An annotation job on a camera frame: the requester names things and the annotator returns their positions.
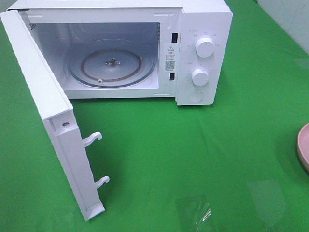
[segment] white knob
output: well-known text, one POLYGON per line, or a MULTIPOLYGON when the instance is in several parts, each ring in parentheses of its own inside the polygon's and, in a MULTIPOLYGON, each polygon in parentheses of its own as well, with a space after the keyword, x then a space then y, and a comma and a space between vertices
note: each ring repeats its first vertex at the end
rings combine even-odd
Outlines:
POLYGON ((202 37, 196 42, 195 48, 200 57, 209 57, 214 52, 214 41, 209 37, 202 37))
POLYGON ((196 69, 192 73, 192 81, 196 86, 203 86, 209 81, 208 72, 205 69, 196 69))

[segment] green table surface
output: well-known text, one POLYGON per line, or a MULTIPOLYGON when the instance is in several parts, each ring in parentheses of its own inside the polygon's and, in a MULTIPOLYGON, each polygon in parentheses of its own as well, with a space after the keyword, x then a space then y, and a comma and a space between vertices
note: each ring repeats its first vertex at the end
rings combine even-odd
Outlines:
POLYGON ((106 211, 85 222, 0 25, 0 231, 309 231, 306 53, 253 1, 234 13, 215 103, 72 100, 106 211), (211 209, 211 215, 205 213, 211 209))

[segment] turntable plate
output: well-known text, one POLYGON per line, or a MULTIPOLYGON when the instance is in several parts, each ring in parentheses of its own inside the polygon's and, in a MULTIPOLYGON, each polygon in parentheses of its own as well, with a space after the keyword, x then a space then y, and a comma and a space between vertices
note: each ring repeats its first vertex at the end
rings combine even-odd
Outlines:
POLYGON ((155 67, 151 48, 129 40, 78 44, 69 50, 68 57, 68 69, 74 78, 100 88, 135 84, 145 79, 155 67))

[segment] microwave door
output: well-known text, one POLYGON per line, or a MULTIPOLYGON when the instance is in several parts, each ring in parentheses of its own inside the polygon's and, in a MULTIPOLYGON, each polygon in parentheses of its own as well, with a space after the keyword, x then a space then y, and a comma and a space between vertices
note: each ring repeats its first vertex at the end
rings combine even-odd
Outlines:
POLYGON ((76 201, 89 220, 104 211, 97 188, 109 177, 94 181, 85 147, 102 136, 96 132, 82 139, 73 107, 19 12, 7 11, 0 17, 76 201))

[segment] white microwave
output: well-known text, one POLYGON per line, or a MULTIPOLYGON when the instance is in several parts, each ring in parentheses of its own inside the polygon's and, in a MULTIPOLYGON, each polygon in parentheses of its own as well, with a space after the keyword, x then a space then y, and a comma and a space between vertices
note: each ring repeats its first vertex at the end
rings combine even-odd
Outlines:
POLYGON ((104 211, 69 98, 214 101, 232 12, 223 0, 18 0, 0 13, 85 220, 104 211))

